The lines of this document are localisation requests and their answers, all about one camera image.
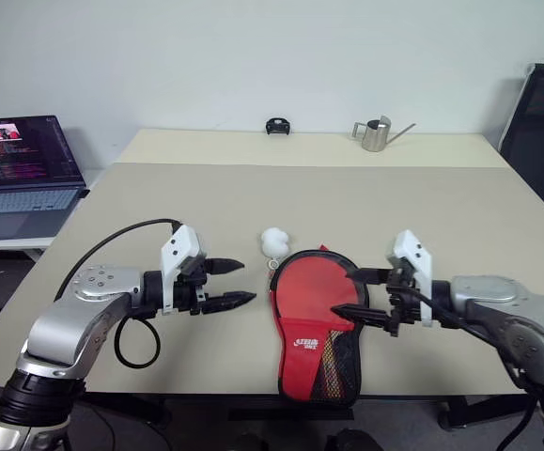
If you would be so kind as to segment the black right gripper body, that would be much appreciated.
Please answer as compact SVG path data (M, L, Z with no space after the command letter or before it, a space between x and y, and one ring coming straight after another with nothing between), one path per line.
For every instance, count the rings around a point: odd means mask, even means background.
M392 308L384 330L391 336L398 336L401 324L414 324L421 320L419 289L413 275L412 265L398 265L389 273L385 287Z

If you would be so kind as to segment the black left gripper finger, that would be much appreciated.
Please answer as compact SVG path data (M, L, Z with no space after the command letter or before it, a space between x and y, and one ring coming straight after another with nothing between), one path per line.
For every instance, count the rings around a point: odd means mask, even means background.
M227 274L243 267L243 263L232 258L213 257L205 259L205 272L210 275Z
M238 308L252 301L255 293L247 291L229 291L220 296L208 297L200 304L200 313L203 315L225 312Z

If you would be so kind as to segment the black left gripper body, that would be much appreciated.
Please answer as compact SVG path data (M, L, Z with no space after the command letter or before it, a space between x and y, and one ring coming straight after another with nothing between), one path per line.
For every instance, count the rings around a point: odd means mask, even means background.
M191 259L174 282L173 308L178 312L188 312L191 316L200 315L202 303L207 300L204 291L207 281L205 258Z

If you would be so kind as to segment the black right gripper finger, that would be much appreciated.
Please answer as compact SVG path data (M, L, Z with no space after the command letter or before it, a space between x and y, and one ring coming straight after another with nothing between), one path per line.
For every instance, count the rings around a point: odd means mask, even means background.
M360 304L344 303L333 306L331 310L342 319L369 327L384 329L389 321L389 315L384 310Z
M364 285L385 285L390 278L391 269L358 268L347 272L346 276Z

